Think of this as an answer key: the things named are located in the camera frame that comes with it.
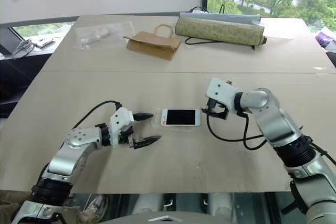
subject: plastic bag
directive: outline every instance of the plastic bag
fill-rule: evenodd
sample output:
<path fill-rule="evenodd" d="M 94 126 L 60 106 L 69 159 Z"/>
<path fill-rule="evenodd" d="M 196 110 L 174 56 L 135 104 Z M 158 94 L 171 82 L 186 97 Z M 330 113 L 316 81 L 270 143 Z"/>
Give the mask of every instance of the plastic bag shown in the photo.
<path fill-rule="evenodd" d="M 123 36 L 134 36 L 131 21 L 75 28 L 76 44 L 79 50 L 110 48 L 126 44 Z"/>

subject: black cable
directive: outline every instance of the black cable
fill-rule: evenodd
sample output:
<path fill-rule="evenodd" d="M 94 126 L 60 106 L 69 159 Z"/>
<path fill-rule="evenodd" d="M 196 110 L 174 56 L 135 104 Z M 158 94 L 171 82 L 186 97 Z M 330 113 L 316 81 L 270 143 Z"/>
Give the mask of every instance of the black cable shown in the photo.
<path fill-rule="evenodd" d="M 249 146 L 247 146 L 247 143 L 246 143 L 246 134 L 247 134 L 248 123 L 249 123 L 248 115 L 245 116 L 245 119 L 246 119 L 246 123 L 245 123 L 245 128 L 244 128 L 244 135 L 243 135 L 243 145 L 244 145 L 245 148 L 247 148 L 250 151 L 255 151 L 257 149 L 260 149 L 261 147 L 264 146 L 264 144 L 267 143 L 267 140 L 265 139 L 261 144 L 259 144 L 256 147 L 249 147 Z"/>
<path fill-rule="evenodd" d="M 219 14 L 224 14 L 224 11 L 225 11 L 225 5 L 222 4 L 222 5 L 220 6 L 220 9 L 219 9 Z"/>
<path fill-rule="evenodd" d="M 193 10 L 196 9 L 196 8 L 199 8 L 199 9 L 201 9 L 202 11 L 209 13 L 209 11 L 208 11 L 205 7 L 203 7 L 203 6 L 195 6 L 194 8 L 191 8 L 191 9 L 189 10 L 189 12 L 192 13 Z"/>
<path fill-rule="evenodd" d="M 63 217 L 62 214 L 59 216 L 59 221 L 60 221 L 62 224 L 67 224 L 67 222 L 65 221 L 65 219 L 64 219 L 64 217 Z"/>
<path fill-rule="evenodd" d="M 104 105 L 106 103 L 114 103 L 116 109 L 118 109 L 118 108 L 121 107 L 120 102 L 116 102 L 116 101 L 112 101 L 112 100 L 101 102 L 98 105 L 94 106 L 81 120 L 78 121 L 78 123 L 76 123 L 74 125 L 74 127 L 72 129 L 77 128 L 93 111 L 95 111 L 97 108 L 99 108 L 100 106 L 102 106 L 102 105 Z"/>
<path fill-rule="evenodd" d="M 35 44 L 32 42 L 31 39 L 21 41 L 19 45 L 15 48 L 13 52 L 12 59 L 17 60 L 26 57 L 28 54 L 32 52 L 35 48 Z M 25 51 L 20 57 L 16 57 L 21 51 Z"/>
<path fill-rule="evenodd" d="M 326 156 L 327 159 L 329 159 L 334 165 L 336 165 L 336 161 L 332 158 L 332 156 L 328 154 L 327 151 L 325 151 L 324 149 L 322 149 L 321 147 L 319 147 L 317 144 L 313 142 L 311 142 L 310 145 L 315 147 L 315 150 L 317 150 L 321 154 L 321 156 L 323 155 Z"/>
<path fill-rule="evenodd" d="M 211 129 L 211 126 L 210 126 L 210 121 L 209 121 L 209 115 L 207 114 L 206 115 L 206 124 L 208 126 L 208 129 L 210 131 L 210 133 L 212 134 L 212 136 L 214 136 L 215 138 L 219 139 L 219 140 L 222 140 L 224 142 L 242 142 L 244 140 L 244 138 L 241 138 L 241 139 L 226 139 L 226 138 L 223 138 L 223 137 L 220 137 L 218 135 L 216 135 L 213 130 Z M 264 135 L 257 135 L 257 136 L 250 136 L 250 137 L 246 137 L 245 140 L 252 140 L 252 139 L 257 139 L 257 138 L 260 138 L 260 137 L 263 137 Z"/>
<path fill-rule="evenodd" d="M 223 43 L 223 41 L 217 41 L 217 40 L 202 41 L 202 42 L 195 42 L 195 43 L 187 42 L 188 40 L 193 39 L 193 38 L 194 37 L 187 38 L 184 43 L 186 43 L 187 45 L 209 44 L 209 43 L 219 43 L 219 42 Z"/>
<path fill-rule="evenodd" d="M 47 163 L 41 170 L 40 172 L 40 175 L 38 176 L 38 179 L 37 179 L 37 183 L 40 181 L 40 179 L 42 178 L 42 175 L 43 175 L 43 172 L 44 170 L 47 168 L 47 166 L 49 165 L 49 163 Z"/>

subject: smartphone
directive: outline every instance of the smartphone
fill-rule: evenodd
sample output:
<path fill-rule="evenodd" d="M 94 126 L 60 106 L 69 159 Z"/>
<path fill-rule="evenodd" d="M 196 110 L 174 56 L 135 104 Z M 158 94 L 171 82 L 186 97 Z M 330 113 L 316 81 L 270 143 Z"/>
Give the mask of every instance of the smartphone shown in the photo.
<path fill-rule="evenodd" d="M 199 126 L 200 124 L 200 109 L 163 109 L 162 111 L 162 126 Z"/>

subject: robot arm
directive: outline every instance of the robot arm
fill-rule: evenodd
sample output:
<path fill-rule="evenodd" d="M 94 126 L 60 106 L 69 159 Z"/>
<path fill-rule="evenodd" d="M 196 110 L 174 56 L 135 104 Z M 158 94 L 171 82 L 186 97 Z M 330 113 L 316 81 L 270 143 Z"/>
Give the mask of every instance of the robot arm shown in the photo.
<path fill-rule="evenodd" d="M 51 223 L 62 218 L 63 204 L 89 155 L 109 145 L 117 147 L 119 144 L 129 143 L 130 147 L 136 149 L 152 144 L 161 136 L 146 137 L 140 142 L 132 137 L 134 121 L 142 121 L 152 116 L 149 113 L 132 114 L 126 108 L 117 107 L 117 111 L 110 118 L 110 127 L 99 124 L 95 127 L 73 129 L 44 168 L 29 199 L 23 203 L 12 224 L 30 220 Z"/>
<path fill-rule="evenodd" d="M 336 176 L 319 153 L 310 145 L 292 118 L 280 108 L 273 93 L 265 88 L 242 92 L 230 82 L 213 78 L 208 86 L 209 115 L 216 104 L 242 116 L 251 113 L 256 123 L 282 159 L 284 167 L 293 181 L 291 191 L 296 200 L 293 206 L 306 214 L 309 224 L 334 223 L 336 219 Z M 227 119 L 227 113 L 221 118 Z"/>

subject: rolled mat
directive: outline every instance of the rolled mat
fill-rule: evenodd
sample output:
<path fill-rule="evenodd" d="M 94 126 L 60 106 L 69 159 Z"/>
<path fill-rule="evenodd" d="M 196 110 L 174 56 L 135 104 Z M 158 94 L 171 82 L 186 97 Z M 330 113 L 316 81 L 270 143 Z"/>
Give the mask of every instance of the rolled mat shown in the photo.
<path fill-rule="evenodd" d="M 261 17 L 259 15 L 235 15 L 235 14 L 212 14 L 212 13 L 180 13 L 182 18 L 200 18 L 216 21 L 225 21 L 249 25 L 257 25 Z"/>
<path fill-rule="evenodd" d="M 250 46 L 266 43 L 263 32 L 263 26 L 186 17 L 180 17 L 175 27 L 178 35 Z"/>

